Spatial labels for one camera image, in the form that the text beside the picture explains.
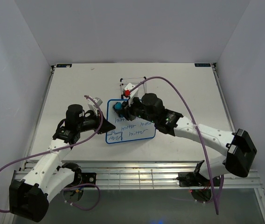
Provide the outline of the blue black whiteboard eraser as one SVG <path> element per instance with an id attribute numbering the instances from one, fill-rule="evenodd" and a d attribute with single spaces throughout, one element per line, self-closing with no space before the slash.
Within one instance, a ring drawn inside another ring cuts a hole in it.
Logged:
<path id="1" fill-rule="evenodd" d="M 124 108 L 121 102 L 117 102 L 114 106 L 113 106 L 114 111 L 116 112 L 116 114 L 120 117 L 123 118 L 124 117 Z"/>

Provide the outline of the blue framed whiteboard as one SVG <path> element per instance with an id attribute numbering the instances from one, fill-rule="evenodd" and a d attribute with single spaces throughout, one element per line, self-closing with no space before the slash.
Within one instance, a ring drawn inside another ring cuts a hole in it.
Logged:
<path id="1" fill-rule="evenodd" d="M 120 105 L 125 101 L 124 99 L 110 99 L 107 102 L 106 119 L 116 128 L 105 134 L 106 143 L 116 144 L 154 138 L 156 129 L 153 123 L 138 117 L 133 121 L 128 121 L 118 116 L 113 106 Z"/>

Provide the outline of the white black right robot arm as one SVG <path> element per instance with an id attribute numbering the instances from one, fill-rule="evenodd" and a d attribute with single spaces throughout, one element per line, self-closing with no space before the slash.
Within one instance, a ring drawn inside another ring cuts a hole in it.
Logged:
<path id="1" fill-rule="evenodd" d="M 247 131 L 238 129 L 236 132 L 229 132 L 202 124 L 196 125 L 182 114 L 165 108 L 162 100 L 154 93 L 116 103 L 113 109 L 126 120 L 141 118 L 152 122 L 163 134 L 204 143 L 220 153 L 220 156 L 210 161 L 205 159 L 198 162 L 193 172 L 179 173 L 177 180 L 182 187 L 206 187 L 211 180 L 225 174 L 246 178 L 257 154 Z"/>

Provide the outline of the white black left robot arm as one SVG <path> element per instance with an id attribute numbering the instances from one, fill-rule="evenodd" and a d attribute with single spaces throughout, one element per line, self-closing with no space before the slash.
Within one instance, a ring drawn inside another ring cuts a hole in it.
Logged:
<path id="1" fill-rule="evenodd" d="M 68 106 L 65 118 L 57 125 L 52 141 L 31 171 L 9 186 L 9 211 L 12 214 L 40 222 L 51 200 L 65 187 L 82 183 L 82 171 L 75 163 L 62 160 L 80 139 L 82 132 L 93 130 L 102 134 L 115 129 L 103 116 L 98 98 L 88 103 L 84 111 L 78 104 Z"/>

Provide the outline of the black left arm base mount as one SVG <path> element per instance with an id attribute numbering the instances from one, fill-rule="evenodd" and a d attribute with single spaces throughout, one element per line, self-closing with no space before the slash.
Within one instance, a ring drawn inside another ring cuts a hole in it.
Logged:
<path id="1" fill-rule="evenodd" d="M 97 173 L 81 173 L 77 177 L 77 184 L 96 184 Z"/>

